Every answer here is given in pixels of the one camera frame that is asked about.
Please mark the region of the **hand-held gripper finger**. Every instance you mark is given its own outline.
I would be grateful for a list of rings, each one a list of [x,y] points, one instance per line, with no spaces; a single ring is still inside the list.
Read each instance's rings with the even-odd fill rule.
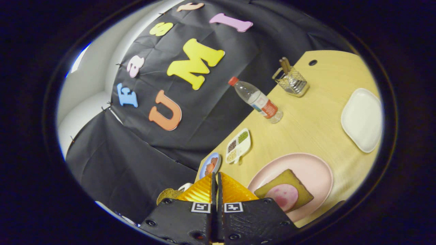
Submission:
[[[298,228],[271,198],[258,199],[229,175],[217,175],[217,240],[225,245],[274,245]]]
[[[140,229],[170,245],[211,245],[217,183],[211,173],[178,198],[164,198]]]

